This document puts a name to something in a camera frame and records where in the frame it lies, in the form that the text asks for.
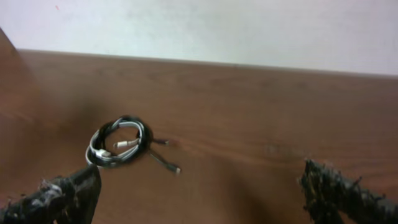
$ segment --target wall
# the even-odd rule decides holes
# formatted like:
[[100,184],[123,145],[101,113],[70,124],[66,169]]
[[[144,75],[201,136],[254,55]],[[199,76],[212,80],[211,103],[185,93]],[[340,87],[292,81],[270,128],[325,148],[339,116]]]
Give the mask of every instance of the wall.
[[2,0],[18,49],[398,75],[396,0]]

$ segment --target black cable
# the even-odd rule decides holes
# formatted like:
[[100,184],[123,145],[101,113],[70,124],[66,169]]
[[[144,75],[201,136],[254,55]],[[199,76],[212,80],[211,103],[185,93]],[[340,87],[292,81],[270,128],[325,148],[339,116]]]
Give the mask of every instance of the black cable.
[[[124,141],[115,144],[132,146],[125,152],[114,154],[106,150],[106,138],[115,130],[123,127],[135,127],[139,131],[134,141]],[[162,156],[150,148],[150,144],[154,142],[157,144],[167,145],[167,140],[154,139],[153,132],[148,125],[146,125],[140,118],[135,116],[121,116],[115,121],[110,121],[97,130],[91,138],[90,144],[86,151],[86,160],[89,164],[95,164],[98,167],[115,167],[121,164],[131,162],[133,159],[148,152],[157,162],[165,166],[168,170],[179,174],[181,169],[168,163]]]

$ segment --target wooden table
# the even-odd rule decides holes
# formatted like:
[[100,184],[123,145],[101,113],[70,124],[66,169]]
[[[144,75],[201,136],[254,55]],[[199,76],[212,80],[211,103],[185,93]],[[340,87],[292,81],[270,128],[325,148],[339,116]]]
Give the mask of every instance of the wooden table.
[[173,147],[102,170],[93,223],[308,223],[304,159],[398,202],[398,80],[17,52],[0,35],[0,200],[86,165],[91,135],[135,114]]

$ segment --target coiled cable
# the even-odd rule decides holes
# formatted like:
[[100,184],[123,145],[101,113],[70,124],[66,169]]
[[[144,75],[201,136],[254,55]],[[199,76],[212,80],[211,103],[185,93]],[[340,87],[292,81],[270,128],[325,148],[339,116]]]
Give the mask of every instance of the coiled cable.
[[[114,147],[129,146],[130,149],[114,154],[106,150],[105,139],[115,130],[124,127],[134,127],[138,129],[136,139],[133,141],[118,142]],[[90,140],[86,150],[86,161],[89,164],[95,164],[98,167],[116,167],[127,162],[131,162],[144,152],[148,152],[157,162],[165,166],[168,170],[179,174],[181,169],[167,162],[161,155],[150,148],[150,144],[168,145],[168,140],[154,139],[152,130],[141,119],[135,116],[121,116],[116,121],[110,121],[97,130]]]

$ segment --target wooden surface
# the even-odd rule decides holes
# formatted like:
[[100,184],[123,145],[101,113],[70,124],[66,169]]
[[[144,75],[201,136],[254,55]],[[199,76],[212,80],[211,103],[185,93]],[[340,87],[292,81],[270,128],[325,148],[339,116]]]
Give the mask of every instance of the wooden surface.
[[398,202],[396,79],[8,52],[2,202],[84,167],[91,135],[122,114],[178,142],[154,148],[183,171],[149,156],[102,170],[93,223],[308,223],[305,158]]

